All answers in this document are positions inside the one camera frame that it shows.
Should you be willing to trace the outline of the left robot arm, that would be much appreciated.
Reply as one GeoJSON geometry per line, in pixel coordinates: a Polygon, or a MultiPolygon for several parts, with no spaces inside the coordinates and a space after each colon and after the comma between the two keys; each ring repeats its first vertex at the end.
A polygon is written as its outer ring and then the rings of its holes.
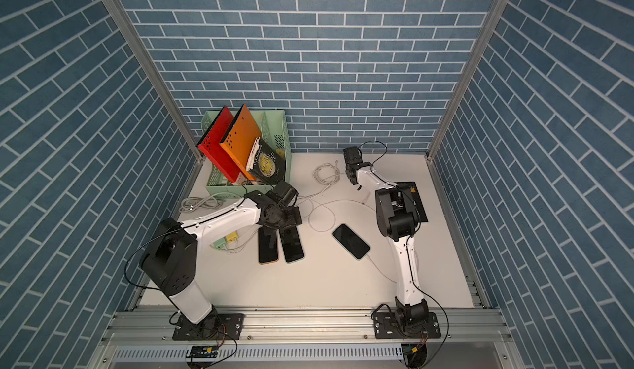
{"type": "Polygon", "coordinates": [[[213,310],[196,281],[197,259],[211,243],[244,227],[271,230],[301,224],[294,206],[297,191],[247,193],[236,204],[184,222],[168,218],[159,224],[140,258],[140,267],[190,323],[200,324],[213,310]]]}

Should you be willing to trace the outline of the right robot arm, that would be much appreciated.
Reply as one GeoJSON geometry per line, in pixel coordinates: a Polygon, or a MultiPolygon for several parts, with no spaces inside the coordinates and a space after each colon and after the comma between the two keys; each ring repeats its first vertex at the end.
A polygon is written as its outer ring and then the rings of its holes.
{"type": "Polygon", "coordinates": [[[402,327],[420,324],[429,318],[429,307],[415,271],[414,236],[428,218],[416,184],[381,176],[357,146],[345,148],[343,158],[351,184],[374,195],[377,227],[392,248],[398,270],[395,317],[402,327]]]}

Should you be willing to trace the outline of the black phone right side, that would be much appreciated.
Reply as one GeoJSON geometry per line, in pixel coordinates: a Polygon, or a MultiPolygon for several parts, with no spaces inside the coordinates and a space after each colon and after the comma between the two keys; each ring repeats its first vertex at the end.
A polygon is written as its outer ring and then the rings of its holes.
{"type": "Polygon", "coordinates": [[[370,246],[348,225],[339,225],[332,235],[356,260],[361,260],[370,251],[370,246]]]}

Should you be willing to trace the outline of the black Moon and Sixpence book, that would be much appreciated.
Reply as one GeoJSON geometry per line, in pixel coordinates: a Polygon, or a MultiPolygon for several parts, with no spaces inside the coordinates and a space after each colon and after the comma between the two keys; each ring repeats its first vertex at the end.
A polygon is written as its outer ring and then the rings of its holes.
{"type": "Polygon", "coordinates": [[[286,161],[261,137],[256,138],[247,165],[252,182],[276,185],[286,176],[286,161]]]}

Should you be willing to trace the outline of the black book with deer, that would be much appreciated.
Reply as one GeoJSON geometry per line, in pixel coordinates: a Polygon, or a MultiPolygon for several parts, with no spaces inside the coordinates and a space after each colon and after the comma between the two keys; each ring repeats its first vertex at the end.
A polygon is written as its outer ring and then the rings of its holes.
{"type": "Polygon", "coordinates": [[[419,222],[427,223],[429,221],[426,211],[424,209],[424,205],[422,203],[422,199],[419,194],[419,189],[415,182],[399,182],[397,187],[402,190],[408,190],[410,192],[411,198],[414,200],[415,208],[418,212],[419,222]]]}

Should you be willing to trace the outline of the orange book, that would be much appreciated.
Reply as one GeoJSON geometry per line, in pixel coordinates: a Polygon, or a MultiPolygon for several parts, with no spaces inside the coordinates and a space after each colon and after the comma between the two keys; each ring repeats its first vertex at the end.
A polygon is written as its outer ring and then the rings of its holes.
{"type": "Polygon", "coordinates": [[[246,179],[253,179],[248,172],[247,162],[254,141],[262,136],[251,112],[244,104],[234,116],[226,134],[220,141],[221,148],[231,157],[246,179]]]}

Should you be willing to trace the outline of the green plastic file organizer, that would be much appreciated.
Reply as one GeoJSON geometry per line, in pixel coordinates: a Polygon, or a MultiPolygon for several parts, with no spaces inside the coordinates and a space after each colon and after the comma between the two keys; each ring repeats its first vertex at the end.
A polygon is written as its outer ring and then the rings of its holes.
{"type": "MultiPolygon", "coordinates": [[[[238,110],[230,110],[233,116],[236,115],[238,110]]],[[[201,122],[202,129],[205,132],[205,128],[215,118],[219,111],[209,111],[205,113],[201,122]]],[[[287,131],[286,114],[282,110],[256,110],[251,112],[254,120],[256,121],[264,141],[266,141],[274,150],[278,152],[286,161],[286,176],[285,180],[288,182],[291,175],[292,165],[292,152],[289,135],[287,131]]],[[[236,184],[231,184],[225,176],[214,166],[211,171],[210,177],[206,184],[206,190],[209,194],[216,194],[220,192],[230,192],[234,194],[244,195],[246,192],[254,190],[260,190],[267,192],[272,187],[267,184],[249,185],[244,182],[246,178],[244,174],[239,178],[236,184]]]]}

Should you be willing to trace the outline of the red book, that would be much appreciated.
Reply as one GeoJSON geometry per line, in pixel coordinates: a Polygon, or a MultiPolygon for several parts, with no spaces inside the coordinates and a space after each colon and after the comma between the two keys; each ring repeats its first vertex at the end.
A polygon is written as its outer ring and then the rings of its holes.
{"type": "Polygon", "coordinates": [[[205,132],[200,141],[198,141],[197,147],[231,184],[236,184],[243,174],[234,160],[221,147],[221,141],[233,119],[234,116],[229,108],[222,108],[210,125],[205,128],[205,132]]]}

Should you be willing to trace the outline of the small black controller box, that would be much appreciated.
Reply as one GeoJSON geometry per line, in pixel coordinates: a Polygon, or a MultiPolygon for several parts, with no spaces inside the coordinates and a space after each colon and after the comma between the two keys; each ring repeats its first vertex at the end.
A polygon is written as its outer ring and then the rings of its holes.
{"type": "Polygon", "coordinates": [[[192,346],[186,359],[193,361],[195,359],[213,360],[218,357],[219,347],[216,345],[198,345],[192,346]]]}

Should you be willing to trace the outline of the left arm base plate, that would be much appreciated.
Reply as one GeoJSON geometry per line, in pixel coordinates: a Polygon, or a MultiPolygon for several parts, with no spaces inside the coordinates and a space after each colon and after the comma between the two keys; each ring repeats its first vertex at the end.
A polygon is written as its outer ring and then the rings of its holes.
{"type": "Polygon", "coordinates": [[[243,313],[209,314],[200,324],[191,323],[181,314],[175,324],[174,341],[239,340],[244,327],[243,313]]]}

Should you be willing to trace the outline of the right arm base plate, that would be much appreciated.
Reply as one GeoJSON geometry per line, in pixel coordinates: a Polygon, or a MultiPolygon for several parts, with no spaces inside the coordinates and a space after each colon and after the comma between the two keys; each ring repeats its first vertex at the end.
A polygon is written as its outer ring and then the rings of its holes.
{"type": "Polygon", "coordinates": [[[377,339],[440,339],[442,337],[438,318],[433,312],[429,312],[427,317],[417,324],[405,326],[402,326],[388,311],[372,313],[371,320],[377,339]]]}

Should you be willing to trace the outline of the aluminium rail frame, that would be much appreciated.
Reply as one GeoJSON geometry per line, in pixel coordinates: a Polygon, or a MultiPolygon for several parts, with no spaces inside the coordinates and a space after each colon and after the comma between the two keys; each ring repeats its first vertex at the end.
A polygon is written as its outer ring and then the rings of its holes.
{"type": "MultiPolygon", "coordinates": [[[[394,310],[381,309],[395,315],[394,310]]],[[[117,313],[92,368],[359,367],[520,368],[502,314],[492,309],[434,309],[440,339],[377,339],[362,308],[221,307],[243,313],[239,340],[174,341],[180,314],[165,306],[117,313]],[[192,346],[216,345],[213,360],[186,359],[192,346]]]]}

